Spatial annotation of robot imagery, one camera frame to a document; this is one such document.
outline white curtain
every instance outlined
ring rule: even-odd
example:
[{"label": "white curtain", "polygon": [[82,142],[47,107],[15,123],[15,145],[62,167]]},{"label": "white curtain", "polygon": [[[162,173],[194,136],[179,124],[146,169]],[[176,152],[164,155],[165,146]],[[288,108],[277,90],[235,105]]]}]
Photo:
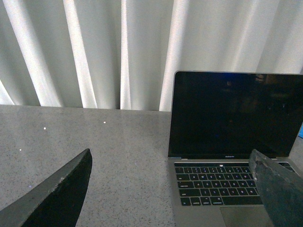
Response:
[{"label": "white curtain", "polygon": [[0,104],[170,111],[177,70],[302,68],[301,0],[0,0]]}]

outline laptop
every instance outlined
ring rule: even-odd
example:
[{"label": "laptop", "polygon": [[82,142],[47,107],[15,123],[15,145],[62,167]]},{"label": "laptop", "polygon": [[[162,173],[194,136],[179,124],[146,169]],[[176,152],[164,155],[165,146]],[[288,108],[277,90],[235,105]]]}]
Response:
[{"label": "laptop", "polygon": [[303,122],[303,75],[177,71],[169,137],[178,227],[272,227],[248,159],[288,159]]}]

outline gray countertop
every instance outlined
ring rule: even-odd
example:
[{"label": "gray countertop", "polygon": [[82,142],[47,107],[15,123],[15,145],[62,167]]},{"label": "gray countertop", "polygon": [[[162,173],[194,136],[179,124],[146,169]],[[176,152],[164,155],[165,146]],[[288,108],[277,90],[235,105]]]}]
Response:
[{"label": "gray countertop", "polygon": [[[170,113],[0,105],[0,210],[90,148],[77,226],[175,226],[168,179]],[[291,159],[302,168],[303,139]]]}]

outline black laptop screen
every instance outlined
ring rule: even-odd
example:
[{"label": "black laptop screen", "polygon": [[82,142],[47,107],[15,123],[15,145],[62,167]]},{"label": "black laptop screen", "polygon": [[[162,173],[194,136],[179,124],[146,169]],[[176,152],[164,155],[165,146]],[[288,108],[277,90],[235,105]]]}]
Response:
[{"label": "black laptop screen", "polygon": [[302,75],[179,71],[169,157],[286,157],[302,121]]}]

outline laptop keyboard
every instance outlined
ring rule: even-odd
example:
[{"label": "laptop keyboard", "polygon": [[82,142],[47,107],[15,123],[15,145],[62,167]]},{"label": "laptop keyboard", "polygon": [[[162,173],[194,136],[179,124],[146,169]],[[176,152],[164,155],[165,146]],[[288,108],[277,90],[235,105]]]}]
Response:
[{"label": "laptop keyboard", "polygon": [[182,206],[262,204],[248,163],[175,163],[175,170]]}]

